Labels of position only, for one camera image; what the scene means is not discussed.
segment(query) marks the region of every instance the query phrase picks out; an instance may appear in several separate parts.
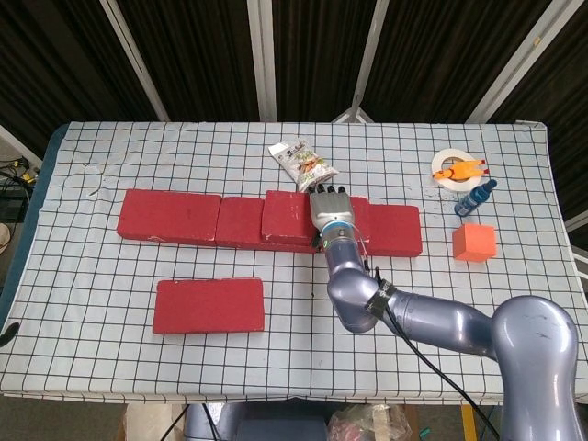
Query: metal bar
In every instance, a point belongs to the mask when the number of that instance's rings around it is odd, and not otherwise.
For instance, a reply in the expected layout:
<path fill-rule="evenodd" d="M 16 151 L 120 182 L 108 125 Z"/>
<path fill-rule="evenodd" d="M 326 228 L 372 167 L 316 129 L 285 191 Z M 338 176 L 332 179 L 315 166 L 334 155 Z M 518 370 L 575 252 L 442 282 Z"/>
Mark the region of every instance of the metal bar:
<path fill-rule="evenodd" d="M 274 21 L 271 0 L 247 0 L 259 118 L 277 121 Z"/>
<path fill-rule="evenodd" d="M 384 18 L 386 17 L 389 2 L 389 0 L 378 0 L 374 8 L 374 15 L 371 18 L 369 34 L 367 35 L 366 48 L 364 49 L 364 57 L 361 60 L 361 67 L 357 75 L 356 90 L 353 94 L 351 108 L 349 109 L 351 119 L 356 119 L 357 111 L 366 93 L 371 66 L 374 63 L 374 56 L 378 48 L 379 34 L 384 25 Z"/>
<path fill-rule="evenodd" d="M 4 126 L 1 125 L 0 144 L 7 145 L 22 154 L 34 167 L 40 168 L 41 164 L 43 163 L 35 153 L 33 153 L 25 144 L 19 141 L 12 133 L 10 133 Z"/>
<path fill-rule="evenodd" d="M 357 110 L 357 120 L 359 122 L 364 123 L 364 124 L 369 124 L 369 123 L 374 122 L 374 120 L 361 107 Z"/>
<path fill-rule="evenodd" d="M 573 218 L 566 220 L 565 226 L 567 232 L 573 232 L 574 230 L 578 230 L 580 227 L 588 224 L 588 210 L 583 213 L 580 213 L 578 216 L 574 216 Z"/>
<path fill-rule="evenodd" d="M 588 257 L 584 257 L 583 255 L 579 255 L 576 253 L 572 253 L 571 255 L 573 255 L 574 260 L 579 260 L 580 262 L 588 264 Z"/>
<path fill-rule="evenodd" d="M 120 45 L 127 54 L 130 65 L 135 71 L 137 78 L 139 79 L 139 82 L 145 91 L 145 95 L 153 106 L 153 110 L 155 111 L 157 118 L 160 121 L 169 121 L 169 116 L 167 115 L 167 110 L 165 110 L 164 103 L 159 97 L 159 93 L 157 92 L 155 84 L 149 75 L 149 71 L 147 70 L 147 66 L 145 66 L 143 58 L 141 57 L 141 53 L 139 52 L 139 48 L 135 43 L 135 39 L 130 33 L 129 26 L 127 25 L 127 22 L 122 15 L 122 11 L 120 11 L 117 0 L 100 0 L 100 5 L 102 5 L 110 25 L 117 34 Z"/>
<path fill-rule="evenodd" d="M 339 115 L 337 118 L 335 118 L 333 120 L 333 124 L 353 122 L 353 121 L 349 120 L 351 118 L 350 112 L 351 112 L 351 108 L 349 108 L 348 110 L 343 112 L 341 115 Z"/>
<path fill-rule="evenodd" d="M 466 122 L 488 122 L 582 3 L 583 0 L 555 0 L 549 4 Z"/>

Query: dark curtain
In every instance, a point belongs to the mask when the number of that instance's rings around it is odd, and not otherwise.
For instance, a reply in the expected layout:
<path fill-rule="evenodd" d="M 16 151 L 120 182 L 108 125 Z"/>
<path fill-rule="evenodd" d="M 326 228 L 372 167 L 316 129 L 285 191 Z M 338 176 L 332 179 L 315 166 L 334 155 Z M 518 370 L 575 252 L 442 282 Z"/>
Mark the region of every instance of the dark curtain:
<path fill-rule="evenodd" d="M 570 242 L 583 250 L 588 250 L 588 225 L 584 225 L 569 234 Z"/>
<path fill-rule="evenodd" d="M 42 157 L 71 120 L 152 120 L 98 0 L 0 3 L 0 123 Z"/>
<path fill-rule="evenodd" d="M 549 44 L 496 111 L 492 122 L 516 119 L 542 121 L 548 126 L 549 156 L 563 218 L 586 211 L 588 4 L 578 9 Z M 585 249 L 587 236 L 583 235 Z"/>
<path fill-rule="evenodd" d="M 391 0 L 361 107 L 375 121 L 465 122 L 549 0 Z"/>
<path fill-rule="evenodd" d="M 351 106 L 375 0 L 274 0 L 277 119 L 332 121 Z"/>
<path fill-rule="evenodd" d="M 119 0 L 171 119 L 258 121 L 246 0 Z"/>

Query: orange foam cube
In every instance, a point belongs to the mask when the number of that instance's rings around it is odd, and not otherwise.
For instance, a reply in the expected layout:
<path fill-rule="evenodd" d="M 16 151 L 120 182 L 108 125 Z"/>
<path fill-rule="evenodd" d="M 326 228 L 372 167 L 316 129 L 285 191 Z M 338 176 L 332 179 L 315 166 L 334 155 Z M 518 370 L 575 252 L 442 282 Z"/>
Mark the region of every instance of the orange foam cube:
<path fill-rule="evenodd" d="M 453 232 L 453 257 L 485 262 L 496 255 L 496 234 L 491 225 L 466 223 Z"/>

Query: blue table edge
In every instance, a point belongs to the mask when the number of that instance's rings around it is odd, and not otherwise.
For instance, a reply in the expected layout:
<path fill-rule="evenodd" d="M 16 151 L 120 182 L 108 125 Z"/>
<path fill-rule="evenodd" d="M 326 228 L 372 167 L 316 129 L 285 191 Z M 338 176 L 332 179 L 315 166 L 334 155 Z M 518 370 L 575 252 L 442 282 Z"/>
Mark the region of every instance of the blue table edge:
<path fill-rule="evenodd" d="M 67 133 L 68 128 L 69 124 L 63 124 L 51 135 L 49 143 L 47 144 L 47 151 L 43 157 L 43 164 L 40 168 L 35 190 L 33 191 L 33 197 L 28 204 L 27 215 L 25 216 L 20 241 L 18 242 L 17 249 L 12 257 L 12 262 L 10 263 L 6 275 L 6 282 L 2 289 L 2 294 L 0 295 L 0 329 L 3 329 L 6 324 L 8 313 L 10 312 L 10 308 L 12 307 L 12 303 L 17 294 L 18 283 L 25 270 L 28 253 L 30 252 L 30 247 L 35 238 L 35 231 L 37 230 L 37 224 L 39 222 L 39 211 L 43 206 L 51 176 L 53 175 L 53 170 L 55 168 L 57 152 L 62 145 L 63 138 L 65 138 L 65 133 Z"/>

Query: red sponge block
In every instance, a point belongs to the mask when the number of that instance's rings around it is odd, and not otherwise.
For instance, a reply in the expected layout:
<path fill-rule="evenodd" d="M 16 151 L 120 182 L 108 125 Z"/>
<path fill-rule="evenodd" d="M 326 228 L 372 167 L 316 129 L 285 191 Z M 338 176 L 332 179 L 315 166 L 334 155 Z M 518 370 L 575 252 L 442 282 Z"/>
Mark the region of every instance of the red sponge block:
<path fill-rule="evenodd" d="M 356 226 L 366 243 L 371 235 L 369 201 L 351 197 Z M 312 225 L 311 203 L 308 193 L 270 190 L 261 222 L 263 240 L 268 243 L 308 245 L 316 230 Z"/>
<path fill-rule="evenodd" d="M 308 245 L 315 233 L 308 193 L 275 190 L 266 193 L 261 220 L 261 234 L 266 242 Z"/>
<path fill-rule="evenodd" d="M 371 255 L 416 257 L 423 252 L 419 209 L 406 205 L 370 205 Z"/>
<path fill-rule="evenodd" d="M 267 243 L 261 235 L 263 212 L 261 198 L 223 198 L 217 223 L 217 245 L 246 250 L 316 252 L 308 244 Z"/>
<path fill-rule="evenodd" d="M 125 239 L 214 245 L 221 196 L 127 190 L 117 233 Z"/>
<path fill-rule="evenodd" d="M 264 330 L 259 278 L 162 280 L 157 284 L 155 334 L 249 333 Z"/>

